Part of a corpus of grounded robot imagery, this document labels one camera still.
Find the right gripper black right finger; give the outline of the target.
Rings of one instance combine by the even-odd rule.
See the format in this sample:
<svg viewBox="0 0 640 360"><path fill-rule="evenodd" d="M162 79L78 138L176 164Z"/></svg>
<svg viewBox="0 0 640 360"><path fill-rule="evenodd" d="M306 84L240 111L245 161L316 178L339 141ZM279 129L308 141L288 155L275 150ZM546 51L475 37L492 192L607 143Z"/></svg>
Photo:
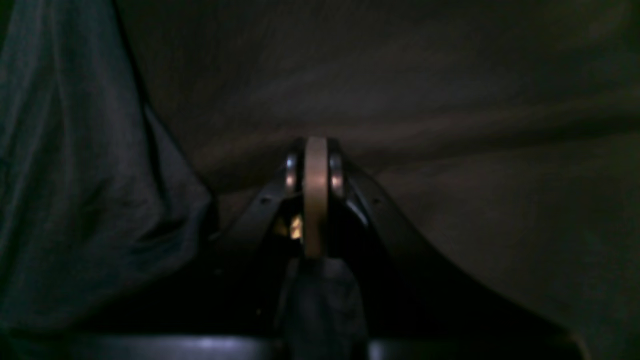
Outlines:
<svg viewBox="0 0 640 360"><path fill-rule="evenodd" d="M384 331L548 331L546 319L489 289L438 251L373 177L327 142L333 214L357 229L338 244L371 324Z"/></svg>

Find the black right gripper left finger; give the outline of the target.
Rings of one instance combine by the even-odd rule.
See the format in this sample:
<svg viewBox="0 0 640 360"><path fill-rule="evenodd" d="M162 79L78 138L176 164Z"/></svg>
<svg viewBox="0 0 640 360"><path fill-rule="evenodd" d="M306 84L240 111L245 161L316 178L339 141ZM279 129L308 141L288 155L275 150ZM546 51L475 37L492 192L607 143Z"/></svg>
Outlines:
<svg viewBox="0 0 640 360"><path fill-rule="evenodd" d="M211 321L274 321L290 260L301 251L290 225L302 214L303 141L206 252L203 311Z"/></svg>

